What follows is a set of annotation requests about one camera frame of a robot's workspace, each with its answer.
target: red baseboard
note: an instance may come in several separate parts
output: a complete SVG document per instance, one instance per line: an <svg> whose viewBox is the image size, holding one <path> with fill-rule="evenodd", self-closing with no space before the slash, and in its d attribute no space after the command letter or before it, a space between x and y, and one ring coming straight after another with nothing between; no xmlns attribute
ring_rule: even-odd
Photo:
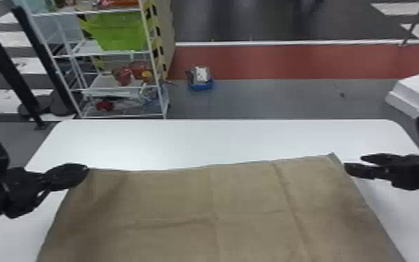
<svg viewBox="0 0 419 262"><path fill-rule="evenodd" d="M419 45L178 47L169 79L196 65L216 79L400 79L419 74Z"/></svg>

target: gray floor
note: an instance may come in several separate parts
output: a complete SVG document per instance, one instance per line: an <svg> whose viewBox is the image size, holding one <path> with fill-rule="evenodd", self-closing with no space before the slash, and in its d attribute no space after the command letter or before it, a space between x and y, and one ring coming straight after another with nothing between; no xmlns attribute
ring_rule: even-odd
<svg viewBox="0 0 419 262"><path fill-rule="evenodd" d="M211 91L190 91L185 82L172 87L173 119L390 119L399 123L419 145L414 121L384 102L396 80L227 80ZM24 166L49 134L33 123L0 123L0 141L11 166ZM380 134L370 134L373 139Z"/></svg>

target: white wire shelf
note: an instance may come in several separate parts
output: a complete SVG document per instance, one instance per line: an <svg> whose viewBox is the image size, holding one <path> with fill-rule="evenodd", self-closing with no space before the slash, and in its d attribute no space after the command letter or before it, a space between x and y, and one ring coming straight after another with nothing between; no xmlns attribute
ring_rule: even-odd
<svg viewBox="0 0 419 262"><path fill-rule="evenodd" d="M153 101L149 105L141 106L124 106L129 103L130 100L116 100L112 101L116 106L111 111L100 111L96 108L96 103L100 100L94 99L87 102L84 106L83 116L84 118L143 118L143 117L162 117L166 113L161 111L161 107L157 100ZM165 99L166 107L169 104L169 100Z"/></svg>
<svg viewBox="0 0 419 262"><path fill-rule="evenodd" d="M102 13L130 13L130 12L141 12L141 9L139 7L115 8L115 9L104 9L104 10L65 10L65 8L62 8L62 9L59 9L57 11L52 11L52 12L34 13L33 17L49 17L49 16L59 16L59 15L92 15L92 14L102 14Z"/></svg>
<svg viewBox="0 0 419 262"><path fill-rule="evenodd" d="M112 50L104 51L96 40L82 40L76 44L72 49L72 54L60 54L54 56L56 59L68 58L71 56L108 56L108 55L133 55L133 54L150 54L148 50L134 51L134 50Z"/></svg>
<svg viewBox="0 0 419 262"><path fill-rule="evenodd" d="M142 88L157 87L157 85L141 85L141 80L133 79L128 86L118 86L112 75L98 75L89 88L79 88L72 91L81 91L91 96L114 95L126 98L138 98Z"/></svg>

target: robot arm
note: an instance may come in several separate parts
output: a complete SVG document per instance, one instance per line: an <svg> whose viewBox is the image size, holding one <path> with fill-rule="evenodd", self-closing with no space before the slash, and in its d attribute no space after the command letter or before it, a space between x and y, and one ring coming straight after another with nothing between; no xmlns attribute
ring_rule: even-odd
<svg viewBox="0 0 419 262"><path fill-rule="evenodd" d="M350 176L364 179L389 180L393 187L403 190L419 189L419 155L393 155L378 153L364 155L362 161L372 165L345 163L346 172Z"/></svg>
<svg viewBox="0 0 419 262"><path fill-rule="evenodd" d="M37 208L50 192L79 185L88 174L82 164L64 164L46 173L7 169L10 160L0 144L0 215L16 218Z"/></svg>

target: plastic basket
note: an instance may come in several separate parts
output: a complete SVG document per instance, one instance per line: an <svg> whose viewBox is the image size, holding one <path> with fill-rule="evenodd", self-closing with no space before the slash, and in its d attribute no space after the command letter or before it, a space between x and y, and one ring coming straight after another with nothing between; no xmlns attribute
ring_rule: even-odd
<svg viewBox="0 0 419 262"><path fill-rule="evenodd" d="M140 12L94 15L85 27L104 51L142 50L146 43Z"/></svg>

